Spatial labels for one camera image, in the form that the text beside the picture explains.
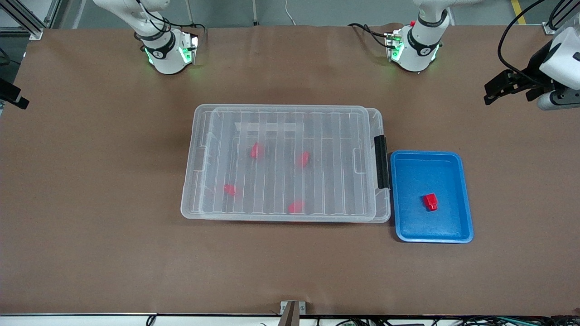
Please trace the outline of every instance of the wire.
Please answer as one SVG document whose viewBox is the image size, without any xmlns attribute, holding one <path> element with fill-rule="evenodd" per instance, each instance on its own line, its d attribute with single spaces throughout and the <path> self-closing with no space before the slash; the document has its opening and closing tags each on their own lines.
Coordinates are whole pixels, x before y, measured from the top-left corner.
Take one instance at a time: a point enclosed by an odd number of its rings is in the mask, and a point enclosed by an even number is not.
<svg viewBox="0 0 580 326">
<path fill-rule="evenodd" d="M 20 62 L 10 59 L 10 56 L 8 55 L 8 53 L 6 53 L 6 51 L 4 51 L 4 49 L 0 48 L 0 53 L 2 53 L 2 56 L 0 56 L 0 59 L 4 60 L 4 61 L 0 61 L 0 66 L 8 66 L 11 62 L 16 63 L 17 65 L 20 65 Z"/>
<path fill-rule="evenodd" d="M 292 18 L 292 16 L 290 16 L 290 13 L 288 12 L 288 0 L 284 0 L 284 2 L 285 2 L 284 9 L 286 9 L 286 15 L 288 15 L 290 20 L 292 20 L 292 24 L 294 24 L 294 26 L 296 26 L 296 22 L 294 21 L 294 18 Z"/>
<path fill-rule="evenodd" d="M 526 79 L 528 79 L 529 81 L 533 82 L 534 84 L 549 88 L 550 85 L 545 85 L 542 82 L 539 82 L 535 79 L 533 79 L 532 77 L 528 76 L 525 73 L 522 73 L 518 68 L 512 66 L 511 64 L 509 64 L 502 55 L 502 47 L 503 47 L 503 42 L 506 39 L 506 36 L 508 35 L 509 30 L 514 26 L 514 24 L 517 22 L 517 20 L 523 16 L 524 14 L 526 14 L 528 11 L 530 11 L 532 8 L 536 7 L 537 5 L 539 5 L 540 3 L 544 2 L 546 0 L 537 0 L 536 2 L 532 3 L 530 6 L 526 7 L 524 10 L 522 10 L 522 12 L 520 12 L 516 18 L 514 18 L 512 20 L 511 23 L 509 23 L 509 25 L 507 25 L 506 30 L 503 32 L 502 38 L 499 40 L 499 44 L 498 44 L 498 58 L 499 61 L 501 61 L 503 63 L 504 66 L 506 66 L 507 68 L 510 68 L 511 70 L 513 70 L 514 72 L 522 75 L 523 77 L 525 77 Z"/>
<path fill-rule="evenodd" d="M 367 33 L 369 33 L 369 34 L 372 36 L 372 38 L 373 38 L 373 39 L 375 39 L 375 41 L 376 41 L 378 44 L 382 45 L 383 47 L 385 47 L 385 48 L 387 48 L 387 49 L 394 49 L 394 48 L 395 48 L 395 47 L 394 47 L 394 46 L 392 46 L 392 45 L 386 45 L 386 44 L 384 44 L 384 43 L 383 43 L 383 42 L 381 42 L 381 41 L 380 41 L 378 38 L 376 38 L 377 36 L 379 36 L 379 37 L 382 37 L 382 38 L 384 38 L 385 36 L 384 36 L 383 34 L 381 34 L 381 33 L 378 33 L 378 32 L 375 32 L 375 31 L 372 31 L 372 30 L 371 30 L 371 28 L 370 28 L 370 27 L 368 27 L 368 25 L 367 25 L 367 24 L 361 25 L 361 24 L 358 24 L 358 23 L 352 23 L 352 24 L 349 24 L 349 26 L 351 26 L 351 27 L 359 27 L 359 28 L 362 28 L 362 30 L 363 30 L 363 31 L 365 31 L 365 32 L 367 32 Z"/>
<path fill-rule="evenodd" d="M 149 317 L 147 317 L 147 321 L 145 322 L 145 326 L 153 326 L 156 319 L 157 319 L 156 315 L 150 315 Z"/>
<path fill-rule="evenodd" d="M 153 23 L 153 21 L 151 20 L 151 17 L 153 17 L 153 18 L 155 18 L 157 20 L 163 21 L 163 27 L 162 28 L 165 28 L 165 26 L 167 26 L 167 22 L 169 20 L 166 20 L 165 18 L 159 19 L 158 17 L 155 17 L 152 13 L 149 12 L 149 10 L 147 10 L 145 8 L 145 6 L 143 6 L 143 4 L 141 3 L 141 0 L 137 0 L 137 2 L 139 3 L 139 6 L 141 6 L 141 9 L 143 10 L 143 12 L 146 13 L 145 16 L 149 16 L 149 23 L 151 23 L 151 25 L 153 25 L 153 27 L 155 27 L 156 30 L 158 30 L 160 33 L 166 33 L 166 32 L 168 32 L 168 31 L 171 30 L 171 24 L 169 24 L 168 29 L 166 31 L 160 30 L 159 27 L 157 27 L 157 25 L 155 25 L 155 23 Z"/>
<path fill-rule="evenodd" d="M 344 325 L 346 323 L 350 323 L 351 321 L 352 321 L 351 319 L 343 320 L 343 321 L 339 322 L 338 324 L 336 324 L 335 326 Z"/>
<path fill-rule="evenodd" d="M 507 317 L 498 317 L 498 319 L 503 320 L 503 321 L 508 321 L 512 324 L 520 324 L 520 325 L 524 325 L 524 326 L 537 326 L 537 324 L 531 323 L 529 321 L 523 321 L 523 320 L 517 320 L 517 319 L 513 319 L 513 318 L 507 318 Z"/>
<path fill-rule="evenodd" d="M 556 22 L 556 25 L 560 24 L 560 23 L 561 23 L 561 22 L 562 22 L 562 21 L 563 21 L 563 20 L 564 20 L 566 17 L 568 17 L 568 15 L 570 15 L 570 14 L 571 14 L 571 13 L 574 11 L 574 9 L 576 9 L 576 8 L 577 8 L 579 5 L 580 5 L 580 2 L 577 2 L 577 3 L 576 3 L 576 4 L 575 4 L 573 7 L 572 7 L 572 9 L 568 10 L 568 12 L 567 12 L 567 13 L 563 14 L 563 15 L 562 15 L 562 17 L 560 18 L 560 20 L 558 20 L 558 21 Z"/>
<path fill-rule="evenodd" d="M 171 26 L 175 26 L 175 27 L 197 27 L 197 26 L 201 26 L 201 27 L 203 27 L 203 29 L 204 29 L 204 31 L 205 31 L 205 26 L 203 26 L 202 24 L 196 24 L 196 23 L 193 23 L 193 22 L 192 22 L 191 24 L 182 25 L 182 24 L 175 24 L 175 23 L 172 23 L 172 22 L 170 22 L 170 21 L 169 21 L 169 19 L 167 19 L 167 18 L 164 18 L 164 17 L 163 17 L 163 19 L 160 19 L 159 17 L 156 17 L 156 16 L 154 16 L 152 13 L 150 13 L 150 12 L 149 12 L 149 10 L 147 10 L 147 8 L 145 8 L 145 7 L 143 6 L 143 4 L 141 3 L 141 0 L 135 0 L 135 1 L 137 1 L 137 2 L 139 3 L 139 5 L 141 6 L 141 8 L 142 8 L 142 9 L 143 9 L 143 10 L 144 10 L 144 11 L 145 11 L 145 12 L 146 12 L 146 13 L 147 13 L 147 14 L 148 14 L 150 17 L 153 17 L 153 18 L 155 18 L 156 20 L 163 21 L 164 23 L 167 23 L 167 24 L 169 24 L 169 25 L 171 25 Z"/>
<path fill-rule="evenodd" d="M 556 4 L 556 6 L 554 7 L 554 9 L 550 13 L 550 17 L 548 18 L 548 27 L 550 27 L 553 30 L 557 30 L 558 29 L 556 27 L 556 24 L 554 24 L 554 18 L 556 18 L 556 16 L 558 16 L 564 10 L 564 8 L 566 8 L 567 6 L 569 6 L 572 3 L 573 0 L 569 0 L 568 3 L 566 4 L 566 6 L 561 7 L 562 6 L 562 3 L 564 3 L 564 1 L 566 1 L 566 0 L 560 0 L 560 1 L 558 1 L 558 4 Z"/>
</svg>

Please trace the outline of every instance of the green led light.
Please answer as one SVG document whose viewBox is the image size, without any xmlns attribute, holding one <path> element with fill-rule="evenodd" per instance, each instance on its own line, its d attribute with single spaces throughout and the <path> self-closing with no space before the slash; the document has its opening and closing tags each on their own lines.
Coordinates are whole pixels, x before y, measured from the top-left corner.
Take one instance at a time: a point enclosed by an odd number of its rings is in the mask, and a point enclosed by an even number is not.
<svg viewBox="0 0 580 326">
<path fill-rule="evenodd" d="M 147 49 L 145 49 L 145 54 L 147 55 L 147 58 L 149 58 L 149 63 L 153 64 L 153 60 L 151 59 L 151 56 L 149 55 L 149 51 L 147 51 Z"/>
<path fill-rule="evenodd" d="M 398 44 L 398 46 L 393 50 L 393 54 L 391 55 L 391 58 L 395 61 L 398 61 L 399 58 L 401 57 L 401 53 L 403 52 L 404 49 L 405 49 L 405 45 L 403 44 L 403 42 L 400 42 Z"/>
<path fill-rule="evenodd" d="M 431 61 L 435 60 L 435 57 L 437 56 L 437 50 L 439 50 L 439 46 L 438 45 L 435 48 L 435 50 L 433 50 L 433 56 L 431 57 Z"/>
<path fill-rule="evenodd" d="M 191 62 L 191 54 L 190 54 L 190 51 L 188 51 L 187 49 L 179 48 L 179 53 L 181 54 L 181 56 L 183 58 L 183 62 L 185 62 L 185 63 L 190 63 Z"/>
</svg>

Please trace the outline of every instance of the table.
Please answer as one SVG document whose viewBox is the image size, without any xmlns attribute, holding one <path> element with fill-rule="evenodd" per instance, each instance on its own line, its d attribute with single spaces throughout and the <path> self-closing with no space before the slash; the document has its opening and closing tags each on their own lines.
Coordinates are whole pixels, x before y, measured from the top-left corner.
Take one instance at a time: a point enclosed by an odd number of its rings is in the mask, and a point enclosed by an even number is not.
<svg viewBox="0 0 580 326">
<path fill-rule="evenodd" d="M 0 119 L 0 312 L 572 314 L 580 306 L 580 110 L 486 107 L 503 27 L 451 27 L 421 74 L 350 27 L 211 29 L 161 75 L 131 30 L 46 30 Z M 522 67 L 548 40 L 516 26 Z M 463 158 L 475 238 L 397 241 L 369 224 L 187 220 L 202 103 L 343 104 L 383 114 L 390 151 Z"/>
</svg>

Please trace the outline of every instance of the gray floor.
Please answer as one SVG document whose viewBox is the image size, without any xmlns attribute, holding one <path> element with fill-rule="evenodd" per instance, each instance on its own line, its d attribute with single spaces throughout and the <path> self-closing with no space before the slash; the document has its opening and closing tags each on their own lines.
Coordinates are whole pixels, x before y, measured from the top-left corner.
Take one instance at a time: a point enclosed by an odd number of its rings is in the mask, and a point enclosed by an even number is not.
<svg viewBox="0 0 580 326">
<path fill-rule="evenodd" d="M 522 10 L 527 6 L 530 6 L 536 0 L 519 0 Z M 524 15 L 525 22 L 527 24 L 541 24 L 544 21 L 548 21 L 548 17 L 552 12 L 552 9 L 558 4 L 559 0 L 546 0 L 540 3 L 537 7 L 531 9 L 527 14 Z M 562 22 L 566 21 L 570 18 L 573 14 L 580 12 L 580 0 L 569 0 L 570 4 L 564 8 L 562 13 L 556 16 L 554 22 L 557 22 L 560 18 L 562 18 Z M 565 16 L 564 14 L 567 13 L 570 9 L 574 6 L 578 5 L 572 12 Z"/>
<path fill-rule="evenodd" d="M 251 0 L 190 0 L 190 3 L 194 21 L 207 27 L 252 25 Z M 284 0 L 256 0 L 256 7 L 261 25 L 292 24 L 285 13 Z M 288 0 L 288 11 L 298 25 L 312 26 L 408 23 L 416 19 L 418 12 L 409 0 Z M 453 13 L 456 23 L 464 25 L 507 24 L 515 17 L 510 0 L 486 0 L 476 6 L 454 8 Z M 184 0 L 173 0 L 163 15 L 176 23 L 189 20 Z M 61 27 L 127 28 L 127 25 L 91 0 L 71 0 Z"/>
<path fill-rule="evenodd" d="M 28 44 L 28 37 L 2 37 L 0 38 L 0 48 L 2 48 L 10 59 L 21 62 Z M 7 66 L 0 66 L 0 78 L 14 82 L 16 73 L 20 66 L 16 63 L 10 63 Z"/>
</svg>

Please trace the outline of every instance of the red block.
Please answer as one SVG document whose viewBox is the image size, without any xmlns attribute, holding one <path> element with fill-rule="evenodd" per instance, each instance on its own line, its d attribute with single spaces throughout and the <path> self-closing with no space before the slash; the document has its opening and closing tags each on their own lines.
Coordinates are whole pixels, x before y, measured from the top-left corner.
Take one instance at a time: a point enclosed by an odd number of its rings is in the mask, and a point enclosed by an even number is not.
<svg viewBox="0 0 580 326">
<path fill-rule="evenodd" d="M 309 159 L 310 159 L 310 153 L 308 153 L 307 151 L 304 151 L 304 152 L 302 153 L 302 155 L 300 156 L 300 160 L 299 160 L 298 164 L 299 164 L 301 167 L 305 168 L 305 167 L 306 167 L 306 165 L 308 165 L 308 160 L 309 160 Z"/>
<path fill-rule="evenodd" d="M 437 210 L 437 197 L 435 197 L 435 194 L 428 194 L 423 196 L 423 202 L 425 203 L 425 206 L 427 206 L 428 210 L 432 212 Z"/>
<path fill-rule="evenodd" d="M 226 184 L 225 186 L 223 186 L 223 191 L 225 191 L 226 194 L 235 197 L 235 187 L 231 184 Z"/>
<path fill-rule="evenodd" d="M 303 209 L 304 209 L 304 202 L 301 200 L 297 200 L 288 206 L 288 213 L 290 213 L 290 214 L 302 213 Z"/>
<path fill-rule="evenodd" d="M 261 158 L 262 156 L 264 156 L 264 147 L 258 143 L 255 143 L 254 146 L 252 146 L 250 156 L 252 158 Z"/>
</svg>

